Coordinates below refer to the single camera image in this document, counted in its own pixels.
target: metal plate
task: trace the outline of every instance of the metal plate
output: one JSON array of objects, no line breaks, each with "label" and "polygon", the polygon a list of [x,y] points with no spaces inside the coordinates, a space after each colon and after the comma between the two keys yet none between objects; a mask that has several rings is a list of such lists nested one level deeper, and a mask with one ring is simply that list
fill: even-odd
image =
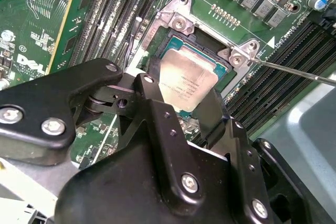
[{"label": "metal plate", "polygon": [[160,89],[177,112],[192,112],[217,83],[216,64],[186,47],[169,49],[161,60]]}]

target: screwdriver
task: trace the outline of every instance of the screwdriver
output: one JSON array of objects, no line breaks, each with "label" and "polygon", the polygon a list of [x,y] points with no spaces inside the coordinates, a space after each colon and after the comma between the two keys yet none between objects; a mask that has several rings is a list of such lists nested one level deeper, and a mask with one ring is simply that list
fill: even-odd
[{"label": "screwdriver", "polygon": [[317,75],[312,74],[312,73],[306,73],[306,72],[296,70],[296,69],[292,69],[292,68],[287,68],[287,67],[280,66],[280,65],[270,63],[270,62],[266,62],[266,61],[263,61],[263,60],[260,60],[260,59],[257,59],[257,58],[249,58],[248,60],[250,60],[250,61],[252,61],[256,64],[259,64],[259,65],[263,65],[263,66],[266,66],[266,67],[269,67],[269,68],[278,69],[278,70],[281,70],[281,71],[284,71],[284,72],[287,72],[287,73],[292,73],[292,74],[295,74],[297,76],[307,78],[309,80],[317,81],[317,82],[320,82],[320,83],[324,83],[324,84],[336,87],[336,81],[334,81],[332,79],[329,79],[329,78],[317,76]]}]

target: screw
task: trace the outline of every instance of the screw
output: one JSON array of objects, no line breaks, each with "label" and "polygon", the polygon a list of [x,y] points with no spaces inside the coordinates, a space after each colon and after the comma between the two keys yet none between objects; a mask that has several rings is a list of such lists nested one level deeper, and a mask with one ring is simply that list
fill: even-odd
[{"label": "screw", "polygon": [[238,65],[238,64],[240,64],[240,62],[241,62],[240,58],[238,58],[238,57],[233,58],[233,64],[234,65]]},{"label": "screw", "polygon": [[42,123],[41,128],[44,133],[51,136],[58,136],[65,131],[64,122],[58,118],[50,118],[45,120]]},{"label": "screw", "polygon": [[106,66],[106,68],[112,72],[116,72],[117,71],[117,68],[115,67],[115,65],[113,64],[109,64]]},{"label": "screw", "polygon": [[253,209],[254,211],[256,212],[256,214],[263,218],[263,219],[266,219],[268,214],[267,214],[267,210],[265,208],[265,206],[257,199],[254,199],[252,201],[252,205],[253,205]]},{"label": "screw", "polygon": [[183,174],[181,181],[184,189],[189,193],[193,194],[198,191],[198,183],[192,175]]},{"label": "screw", "polygon": [[264,141],[263,144],[264,144],[264,147],[271,149],[271,145],[268,142]]},{"label": "screw", "polygon": [[149,83],[153,83],[154,80],[152,79],[152,77],[149,77],[149,76],[145,76],[144,79],[149,82]]},{"label": "screw", "polygon": [[0,109],[0,123],[13,124],[23,118],[22,112],[17,108],[5,107]]},{"label": "screw", "polygon": [[177,29],[181,29],[183,27],[182,21],[177,21],[175,26],[176,26]]}]

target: capacitor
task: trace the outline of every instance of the capacitor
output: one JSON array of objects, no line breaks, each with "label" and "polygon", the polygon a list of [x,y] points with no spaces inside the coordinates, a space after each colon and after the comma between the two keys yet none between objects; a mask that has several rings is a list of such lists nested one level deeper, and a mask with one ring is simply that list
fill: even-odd
[{"label": "capacitor", "polygon": [[7,89],[9,87],[9,81],[4,78],[0,79],[0,90]]},{"label": "capacitor", "polygon": [[321,11],[327,6],[327,0],[307,0],[307,5],[314,10]]}]

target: motherboard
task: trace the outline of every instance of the motherboard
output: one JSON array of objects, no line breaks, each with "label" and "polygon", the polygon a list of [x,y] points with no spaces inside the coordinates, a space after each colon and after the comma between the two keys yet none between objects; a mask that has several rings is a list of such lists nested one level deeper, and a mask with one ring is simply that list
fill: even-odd
[{"label": "motherboard", "polygon": [[[336,69],[336,0],[0,0],[0,89],[95,58],[129,74],[160,63],[160,89],[187,140],[206,145],[193,113],[210,89],[253,139],[316,83],[248,54],[327,76]],[[135,25],[136,33],[132,34]],[[118,149],[118,117],[77,129],[71,159],[85,168]]]}]

